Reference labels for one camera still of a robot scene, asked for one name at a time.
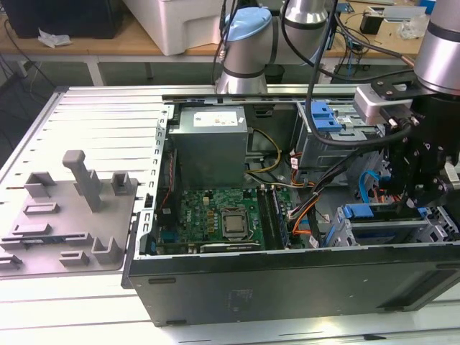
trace gray plastic peg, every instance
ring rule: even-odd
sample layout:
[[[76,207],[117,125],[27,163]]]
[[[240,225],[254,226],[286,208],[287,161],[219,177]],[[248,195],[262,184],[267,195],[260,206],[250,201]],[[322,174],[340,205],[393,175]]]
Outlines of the gray plastic peg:
[[[81,150],[69,150],[65,153],[63,158],[63,165],[68,167],[75,181],[78,184],[78,189],[85,197],[86,202],[92,212],[97,212],[101,206],[101,198],[99,198],[99,191],[93,187],[93,181],[89,171],[85,167],[85,152]]]

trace cpu socket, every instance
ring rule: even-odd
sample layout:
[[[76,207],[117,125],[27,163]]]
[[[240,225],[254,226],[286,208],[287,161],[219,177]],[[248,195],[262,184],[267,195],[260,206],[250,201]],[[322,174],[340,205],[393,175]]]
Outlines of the cpu socket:
[[[229,241],[241,241],[248,236],[247,212],[244,208],[225,208],[222,214],[222,236]]]

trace motherboard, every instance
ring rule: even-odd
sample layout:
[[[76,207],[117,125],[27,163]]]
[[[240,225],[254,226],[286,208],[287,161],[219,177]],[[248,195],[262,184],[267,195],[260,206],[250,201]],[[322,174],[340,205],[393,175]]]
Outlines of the motherboard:
[[[172,244],[173,247],[174,244],[188,244],[189,248],[193,245],[206,245],[207,252],[214,247],[219,248],[219,244],[252,244],[252,248],[257,246],[264,250],[267,248],[267,235],[264,236],[264,231],[273,228],[273,232],[280,232],[285,247],[288,236],[283,219],[293,208],[290,192],[279,188],[269,190],[268,193],[271,195],[270,203],[262,206],[265,192],[255,188],[184,190],[178,230],[162,231],[161,242]]]

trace yellow wire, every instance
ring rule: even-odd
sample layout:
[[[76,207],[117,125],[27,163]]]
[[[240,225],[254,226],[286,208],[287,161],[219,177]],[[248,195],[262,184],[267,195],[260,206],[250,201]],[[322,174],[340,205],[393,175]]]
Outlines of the yellow wire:
[[[278,153],[278,156],[277,156],[277,159],[275,161],[275,163],[269,167],[265,167],[263,169],[252,169],[252,170],[246,170],[247,173],[265,173],[267,171],[271,171],[273,169],[275,169],[281,162],[281,149],[280,147],[276,144],[276,142],[270,137],[270,135],[268,135],[267,133],[265,133],[264,131],[261,131],[260,129],[257,129],[257,128],[254,128],[253,129],[254,132],[259,132],[261,135],[263,135],[266,139],[268,139],[272,144],[273,146],[275,146],[276,148],[276,152]]]

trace metal worktable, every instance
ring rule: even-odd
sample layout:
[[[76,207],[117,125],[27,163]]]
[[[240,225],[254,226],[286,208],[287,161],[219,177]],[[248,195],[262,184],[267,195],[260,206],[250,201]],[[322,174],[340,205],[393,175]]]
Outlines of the metal worktable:
[[[305,91],[304,86],[270,88],[272,93]],[[353,86],[316,87],[316,95],[330,97],[353,91]],[[154,156],[161,155],[155,153],[155,133],[165,115],[162,95],[187,93],[210,94],[212,89],[139,86],[54,93],[0,170],[0,235],[24,201],[22,186],[31,172],[47,170],[55,180],[70,179],[60,161],[71,149],[84,150],[87,167],[100,178],[117,170],[137,178],[134,212],[140,211]],[[381,336],[386,340],[376,344],[460,344],[460,286],[414,313],[155,328],[135,291],[123,290],[120,282],[121,271],[0,281],[0,343],[359,344]]]

